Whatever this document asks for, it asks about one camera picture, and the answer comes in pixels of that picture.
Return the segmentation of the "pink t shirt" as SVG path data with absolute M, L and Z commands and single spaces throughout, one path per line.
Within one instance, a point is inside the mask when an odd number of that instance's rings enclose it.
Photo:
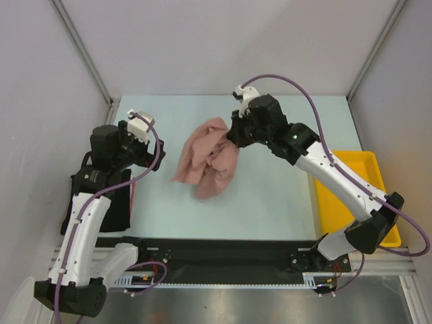
M 229 128 L 215 117 L 201 124 L 183 145 L 172 181 L 196 186 L 195 198 L 221 194 L 234 178 L 240 149 L 227 139 Z

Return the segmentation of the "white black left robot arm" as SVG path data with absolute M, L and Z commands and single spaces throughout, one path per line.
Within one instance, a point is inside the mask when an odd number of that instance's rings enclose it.
M 34 297 L 54 312 L 96 317 L 107 293 L 123 272 L 140 270 L 149 253 L 126 239 L 96 266 L 92 255 L 99 231 L 111 206 L 114 191 L 131 186 L 150 171 L 157 171 L 165 156 L 163 141 L 148 152 L 149 134 L 156 134 L 155 120 L 146 113 L 129 112 L 118 125 L 95 128 L 80 170 L 74 176 L 71 209 L 63 242 L 54 266 L 44 281 L 34 284 Z

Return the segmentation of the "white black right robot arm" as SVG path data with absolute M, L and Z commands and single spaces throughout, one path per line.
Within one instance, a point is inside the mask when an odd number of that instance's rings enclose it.
M 236 95 L 241 108 L 232 112 L 228 140 L 238 148 L 254 143 L 319 180 L 345 204 L 354 221 L 325 234 L 311 248 L 313 266 L 326 271 L 344 254 L 373 254 L 395 226 L 404 199 L 386 194 L 353 172 L 332 153 L 326 153 L 318 134 L 302 123 L 290 123 L 279 101 L 270 94 Z

